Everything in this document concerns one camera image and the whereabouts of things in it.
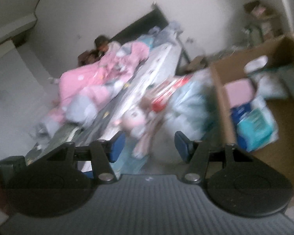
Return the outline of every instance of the person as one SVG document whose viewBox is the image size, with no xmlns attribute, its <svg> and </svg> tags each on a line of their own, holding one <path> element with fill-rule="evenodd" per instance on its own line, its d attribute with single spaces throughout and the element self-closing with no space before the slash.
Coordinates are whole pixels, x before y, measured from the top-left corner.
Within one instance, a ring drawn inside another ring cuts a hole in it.
<svg viewBox="0 0 294 235">
<path fill-rule="evenodd" d="M 117 52 L 121 48 L 121 44 L 116 41 L 110 41 L 110 39 L 105 35 L 99 35 L 95 39 L 96 49 L 105 53 Z"/>
<path fill-rule="evenodd" d="M 91 51 L 85 51 L 77 57 L 78 67 L 92 64 L 100 60 L 101 56 L 99 55 L 99 50 L 93 49 Z"/>
</svg>

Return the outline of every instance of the mattress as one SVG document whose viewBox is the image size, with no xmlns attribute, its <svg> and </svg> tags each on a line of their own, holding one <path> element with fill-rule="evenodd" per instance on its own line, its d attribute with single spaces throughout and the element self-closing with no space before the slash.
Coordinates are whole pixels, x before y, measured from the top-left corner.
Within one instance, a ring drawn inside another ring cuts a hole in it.
<svg viewBox="0 0 294 235">
<path fill-rule="evenodd" d="M 152 84 L 159 84 L 167 77 L 174 76 L 181 54 L 181 46 L 178 42 L 175 45 L 165 43 L 150 52 L 148 60 L 137 71 L 136 76 L 128 85 L 126 93 L 123 93 L 118 103 L 114 102 L 115 110 L 109 118 L 106 128 L 101 135 L 97 132 L 90 132 L 83 140 L 77 139 L 78 145 L 88 145 L 90 142 L 100 139 L 109 140 L 118 131 L 120 126 L 116 124 L 124 112 L 137 105 L 144 95 L 147 87 Z M 79 168 L 85 172 L 91 170 L 90 162 L 83 162 Z"/>
</svg>

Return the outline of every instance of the pink blanket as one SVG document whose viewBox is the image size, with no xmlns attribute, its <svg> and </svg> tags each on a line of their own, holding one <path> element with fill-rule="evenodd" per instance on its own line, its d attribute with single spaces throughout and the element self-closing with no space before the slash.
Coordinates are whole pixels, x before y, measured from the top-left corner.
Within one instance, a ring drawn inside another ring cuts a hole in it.
<svg viewBox="0 0 294 235">
<path fill-rule="evenodd" d="M 77 94 L 89 97 L 99 111 L 113 98 L 109 91 L 111 87 L 104 84 L 117 80 L 122 87 L 122 83 L 125 84 L 133 76 L 139 62 L 147 59 L 148 55 L 149 48 L 144 43 L 133 42 L 130 55 L 117 57 L 116 53 L 110 52 L 98 62 L 63 73 L 59 82 L 60 104 L 47 116 L 60 127 L 65 122 L 68 106 Z"/>
<path fill-rule="evenodd" d="M 102 85 L 115 79 L 127 82 L 148 54 L 149 48 L 144 43 L 133 42 L 132 53 L 128 56 L 117 57 L 111 52 L 98 62 L 63 73 L 59 82 L 60 106 L 66 107 L 84 87 Z"/>
</svg>

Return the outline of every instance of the box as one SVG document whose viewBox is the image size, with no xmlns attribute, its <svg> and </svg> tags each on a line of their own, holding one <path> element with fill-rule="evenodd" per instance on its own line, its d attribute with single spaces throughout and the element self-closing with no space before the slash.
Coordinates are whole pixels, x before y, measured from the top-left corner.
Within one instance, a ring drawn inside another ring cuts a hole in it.
<svg viewBox="0 0 294 235">
<path fill-rule="evenodd" d="M 205 56 L 197 56 L 185 67 L 185 72 L 186 73 L 195 72 L 195 71 L 206 68 L 207 65 L 208 65 L 208 62 Z"/>
<path fill-rule="evenodd" d="M 259 6 L 260 4 L 265 6 L 266 11 L 261 16 L 255 17 L 251 12 L 256 6 Z M 280 15 L 274 9 L 266 6 L 259 0 L 255 0 L 246 3 L 244 5 L 244 10 L 248 14 L 251 24 L 257 26 L 260 29 L 264 41 L 283 34 Z"/>
<path fill-rule="evenodd" d="M 285 36 L 275 38 L 257 47 L 238 51 L 210 65 L 217 91 L 224 143 L 235 143 L 236 136 L 223 86 L 246 77 L 244 66 L 262 55 L 270 57 L 272 66 L 294 64 L 294 40 Z M 270 100 L 267 105 L 278 123 L 279 140 L 251 153 L 284 174 L 294 188 L 294 100 Z"/>
</svg>

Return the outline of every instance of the open cardboard box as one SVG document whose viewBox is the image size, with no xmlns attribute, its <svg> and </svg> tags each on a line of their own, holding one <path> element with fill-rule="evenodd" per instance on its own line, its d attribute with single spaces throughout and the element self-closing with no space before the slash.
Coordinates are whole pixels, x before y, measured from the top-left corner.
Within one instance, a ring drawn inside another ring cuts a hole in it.
<svg viewBox="0 0 294 235">
<path fill-rule="evenodd" d="M 220 120 L 224 143 L 235 143 L 236 136 L 230 116 L 224 84 L 246 77 L 244 66 L 262 55 L 270 57 L 273 66 L 294 64 L 294 40 L 279 37 L 269 40 L 252 49 L 239 51 L 210 65 L 216 86 Z M 284 174 L 294 188 L 294 100 L 270 100 L 267 106 L 271 110 L 279 127 L 279 140 L 252 154 Z"/>
</svg>

